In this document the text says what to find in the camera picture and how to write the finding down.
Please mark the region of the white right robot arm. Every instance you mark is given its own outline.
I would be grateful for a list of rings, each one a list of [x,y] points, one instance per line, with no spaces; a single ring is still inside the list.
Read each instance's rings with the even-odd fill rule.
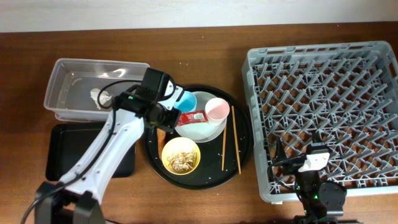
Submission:
[[[324,143],[319,134],[312,133],[312,142],[305,153],[296,157],[287,157],[281,138],[276,140],[275,162],[267,168],[269,177],[277,181],[274,167],[280,167],[283,175],[295,177],[291,191],[303,205],[304,216],[293,219],[296,224],[338,223],[343,216],[343,205],[347,189],[333,181],[322,181],[319,171],[328,164],[332,150]]]

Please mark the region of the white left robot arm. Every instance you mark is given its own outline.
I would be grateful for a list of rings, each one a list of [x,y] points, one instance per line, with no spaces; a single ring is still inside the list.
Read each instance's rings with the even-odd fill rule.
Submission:
[[[25,211],[35,223],[106,223],[101,203],[122,159],[147,129],[174,130],[184,89],[167,73],[147,68],[144,78],[111,99],[109,116],[79,161],[57,184],[43,182]]]

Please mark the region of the red sauce packet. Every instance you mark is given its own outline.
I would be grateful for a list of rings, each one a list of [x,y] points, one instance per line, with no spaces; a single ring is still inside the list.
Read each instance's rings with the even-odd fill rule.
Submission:
[[[207,123],[208,118],[206,117],[204,110],[198,110],[188,113],[182,113],[178,119],[177,127],[188,124],[196,123]]]

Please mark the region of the yellow bowl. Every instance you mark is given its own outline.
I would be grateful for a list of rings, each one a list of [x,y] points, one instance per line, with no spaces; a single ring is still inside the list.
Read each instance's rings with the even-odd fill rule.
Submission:
[[[187,175],[198,167],[201,152],[198,145],[191,139],[177,137],[165,144],[161,159],[164,167],[170,173]]]

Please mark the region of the white tissue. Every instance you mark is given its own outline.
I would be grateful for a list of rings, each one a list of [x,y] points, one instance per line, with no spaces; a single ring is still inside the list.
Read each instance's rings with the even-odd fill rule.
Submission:
[[[90,97],[98,110],[111,106],[112,96],[105,90],[100,93],[100,89],[94,88],[90,91]]]

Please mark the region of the pink plastic cup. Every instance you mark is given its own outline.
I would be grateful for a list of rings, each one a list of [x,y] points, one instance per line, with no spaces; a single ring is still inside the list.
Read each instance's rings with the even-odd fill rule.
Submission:
[[[222,98],[212,98],[205,105],[206,117],[213,126],[220,125],[227,118],[229,112],[229,104]]]

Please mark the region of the food scraps pile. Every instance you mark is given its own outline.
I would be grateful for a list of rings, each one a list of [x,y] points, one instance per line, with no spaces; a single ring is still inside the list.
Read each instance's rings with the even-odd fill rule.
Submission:
[[[195,167],[196,160],[197,153],[195,151],[173,153],[167,157],[169,167],[176,173],[191,171]]]

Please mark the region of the orange carrot piece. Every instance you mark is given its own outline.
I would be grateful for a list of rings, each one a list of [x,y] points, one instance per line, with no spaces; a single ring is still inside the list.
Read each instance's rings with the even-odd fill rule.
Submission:
[[[159,153],[159,158],[162,158],[162,151],[165,146],[165,137],[166,137],[166,132],[162,129],[157,129],[157,145],[158,145],[158,153]]]

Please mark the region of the light blue plastic cup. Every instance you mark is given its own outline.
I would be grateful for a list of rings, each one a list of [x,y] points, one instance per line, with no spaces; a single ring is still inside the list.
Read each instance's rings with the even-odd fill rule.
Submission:
[[[174,108],[180,110],[182,113],[194,112],[196,107],[197,98],[189,91],[184,91],[181,99],[174,104]]]

